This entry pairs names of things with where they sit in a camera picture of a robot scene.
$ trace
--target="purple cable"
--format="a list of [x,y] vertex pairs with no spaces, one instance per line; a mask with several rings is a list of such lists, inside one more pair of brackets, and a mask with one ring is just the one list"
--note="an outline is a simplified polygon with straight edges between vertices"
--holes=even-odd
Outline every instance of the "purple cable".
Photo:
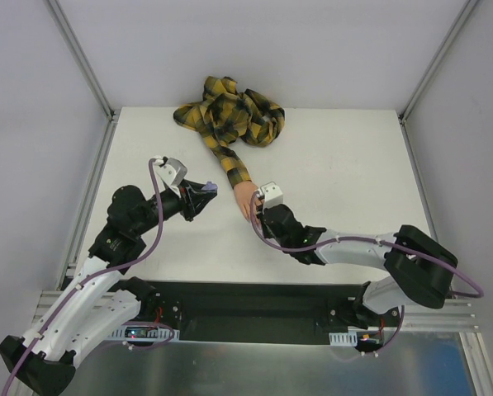
[[[153,169],[154,161],[156,161],[155,158],[151,158],[149,160],[149,173],[150,173],[151,181],[153,182],[154,194],[156,195],[156,206],[158,207],[158,232],[156,233],[156,238],[154,239],[153,244],[150,246],[150,248],[147,250],[147,252],[145,252],[144,254],[142,254],[140,257],[136,258],[132,262],[127,262],[126,264],[121,264],[119,266],[113,266],[112,268],[107,268],[105,270],[101,270],[101,271],[98,271],[98,272],[91,274],[89,277],[87,277],[85,280],[83,280],[82,282],[79,283],[81,286],[85,286],[89,281],[97,278],[98,276],[101,276],[101,275],[104,275],[104,274],[107,274],[107,273],[113,272],[113,271],[125,270],[126,268],[130,268],[131,266],[134,266],[135,264],[142,262],[148,256],[150,256],[150,254],[158,246],[158,243],[160,242],[160,239],[162,238],[162,232],[164,231],[164,208],[162,206],[162,199],[160,196],[158,181],[156,180],[156,176],[154,175],[154,169]],[[57,308],[54,309],[54,312],[46,319],[46,322],[43,324],[43,326],[39,330],[39,334],[41,336],[44,334],[44,332],[46,331],[48,326],[51,325],[51,323],[54,321],[55,317],[57,317],[57,315],[63,309],[63,307],[70,301],[70,299],[73,297],[73,295],[75,295],[75,293],[77,293],[77,292],[78,292],[78,289],[75,289],[75,288],[71,289],[71,291],[66,295],[66,297],[64,297],[64,299],[57,306]],[[9,389],[12,386],[13,379],[17,375],[19,369],[24,364],[24,361],[26,360],[28,354],[33,350],[33,348],[35,347],[35,345],[38,341],[39,341],[39,338],[35,338],[30,343],[30,345],[27,347],[27,349],[22,354],[21,358],[18,360],[15,367],[13,367],[13,370],[10,373],[9,377],[7,378],[6,384],[4,385],[4,389],[2,390],[2,396],[7,396],[7,392],[9,392]]]
[[455,276],[463,280],[465,283],[467,283],[470,287],[472,287],[477,294],[473,293],[464,293],[461,291],[452,291],[453,295],[460,295],[462,297],[470,297],[473,299],[480,299],[485,295],[485,292],[483,289],[472,279],[470,279],[468,276],[460,272],[457,268],[454,268],[453,266],[450,266],[447,262],[444,262],[442,260],[439,260],[438,258],[432,257],[429,254],[425,254],[422,252],[418,252],[416,250],[410,249],[408,247],[392,243],[392,242],[387,242],[387,241],[377,241],[376,239],[373,238],[367,238],[367,237],[359,237],[359,236],[346,236],[346,237],[338,237],[338,238],[331,238],[327,239],[326,241],[316,243],[314,245],[310,246],[305,246],[305,247],[281,247],[277,245],[276,243],[271,243],[268,241],[261,231],[255,226],[255,199],[258,198],[258,192],[255,192],[252,194],[252,199],[250,200],[249,203],[249,213],[250,213],[250,223],[252,224],[252,227],[254,228],[255,233],[257,236],[268,246],[275,248],[277,250],[280,250],[282,252],[287,252],[287,253],[297,253],[297,252],[308,252],[310,250],[315,250],[317,248],[321,248],[322,246],[329,245],[331,243],[341,243],[341,242],[347,242],[347,241],[354,241],[354,242],[365,242],[365,243],[372,243],[372,244],[382,244],[384,246],[388,246],[389,248],[394,248],[397,250],[400,250],[404,253],[411,254],[414,256],[417,256],[419,258],[423,258],[429,262],[432,262],[433,264],[437,264],[438,266],[441,266],[447,271],[452,272]]

